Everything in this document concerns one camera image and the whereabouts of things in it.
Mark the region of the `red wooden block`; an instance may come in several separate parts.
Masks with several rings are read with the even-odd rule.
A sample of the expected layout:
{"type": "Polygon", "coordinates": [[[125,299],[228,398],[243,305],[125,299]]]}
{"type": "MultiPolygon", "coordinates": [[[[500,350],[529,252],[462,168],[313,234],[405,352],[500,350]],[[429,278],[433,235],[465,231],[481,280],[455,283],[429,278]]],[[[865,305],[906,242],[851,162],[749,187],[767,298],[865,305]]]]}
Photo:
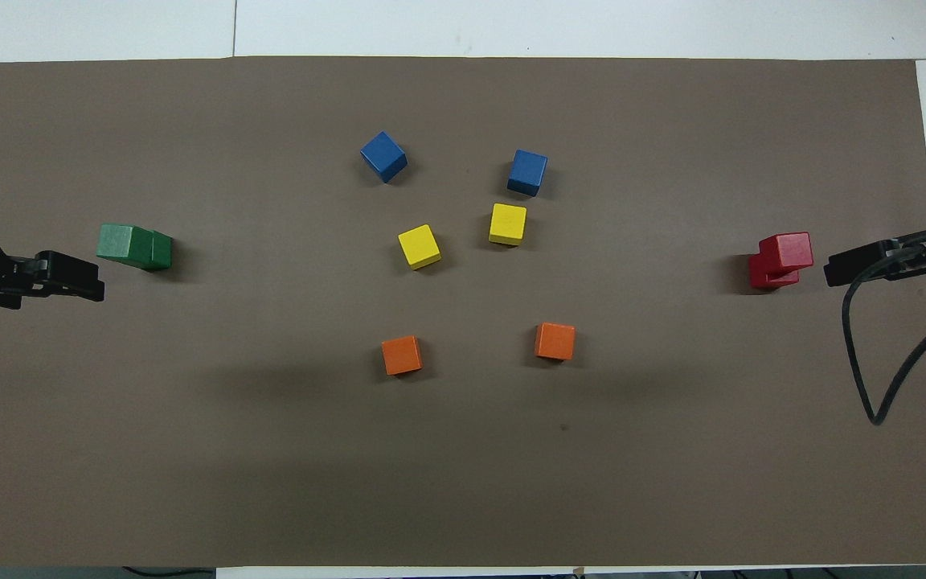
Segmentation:
{"type": "Polygon", "coordinates": [[[800,281],[800,271],[790,269],[776,254],[752,254],[748,271],[750,286],[757,290],[778,290],[800,281]]]}
{"type": "Polygon", "coordinates": [[[780,233],[758,242],[758,270],[784,275],[813,266],[813,247],[808,232],[780,233]]]}

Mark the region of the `orange wooden block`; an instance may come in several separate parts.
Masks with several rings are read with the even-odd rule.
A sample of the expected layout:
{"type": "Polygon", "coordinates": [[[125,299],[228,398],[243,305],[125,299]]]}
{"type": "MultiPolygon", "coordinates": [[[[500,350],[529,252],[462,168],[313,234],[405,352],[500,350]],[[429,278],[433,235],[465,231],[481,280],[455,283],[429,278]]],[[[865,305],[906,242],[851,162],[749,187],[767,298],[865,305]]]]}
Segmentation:
{"type": "Polygon", "coordinates": [[[388,376],[419,371],[423,367],[419,339],[415,335],[382,341],[381,352],[388,376]]]}
{"type": "Polygon", "coordinates": [[[555,322],[541,322],[535,331],[536,358],[573,359],[576,351],[576,327],[555,322]]]}

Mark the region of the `blue wooden block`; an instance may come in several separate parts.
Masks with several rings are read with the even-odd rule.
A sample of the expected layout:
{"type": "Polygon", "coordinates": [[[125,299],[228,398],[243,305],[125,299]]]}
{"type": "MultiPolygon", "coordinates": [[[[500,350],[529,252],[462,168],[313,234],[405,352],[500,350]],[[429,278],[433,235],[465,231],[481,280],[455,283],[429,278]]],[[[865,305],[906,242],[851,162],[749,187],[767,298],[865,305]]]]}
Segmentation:
{"type": "Polygon", "coordinates": [[[543,186],[547,164],[546,155],[518,148],[512,158],[510,174],[507,177],[507,190],[536,197],[543,186]]]}
{"type": "Polygon", "coordinates": [[[408,157],[404,148],[386,132],[381,131],[360,148],[361,157],[382,183],[389,183],[407,168],[408,157]]]}

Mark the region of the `yellow wooden block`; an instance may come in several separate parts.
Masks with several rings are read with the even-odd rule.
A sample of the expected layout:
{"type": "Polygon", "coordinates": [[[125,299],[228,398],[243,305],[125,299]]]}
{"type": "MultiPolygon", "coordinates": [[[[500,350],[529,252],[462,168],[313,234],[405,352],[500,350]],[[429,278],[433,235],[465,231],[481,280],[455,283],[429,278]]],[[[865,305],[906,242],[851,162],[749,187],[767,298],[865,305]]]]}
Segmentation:
{"type": "Polygon", "coordinates": [[[398,243],[408,267],[414,271],[441,259],[440,246],[436,242],[430,224],[422,224],[422,226],[400,233],[398,243]]]}
{"type": "Polygon", "coordinates": [[[489,242],[519,246],[524,240],[528,209],[522,206],[495,203],[491,212],[489,242]]]}

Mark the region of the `brown table mat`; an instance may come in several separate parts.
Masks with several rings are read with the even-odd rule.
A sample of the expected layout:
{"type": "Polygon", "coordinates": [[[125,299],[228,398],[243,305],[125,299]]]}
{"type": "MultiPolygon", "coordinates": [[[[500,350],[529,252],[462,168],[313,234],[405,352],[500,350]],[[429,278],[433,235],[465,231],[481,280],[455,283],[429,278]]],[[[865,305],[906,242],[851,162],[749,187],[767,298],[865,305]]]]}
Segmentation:
{"type": "Polygon", "coordinates": [[[842,290],[745,264],[926,228],[912,62],[0,64],[0,192],[10,253],[175,241],[0,309],[0,565],[926,564],[926,356],[868,424],[842,290]]]}

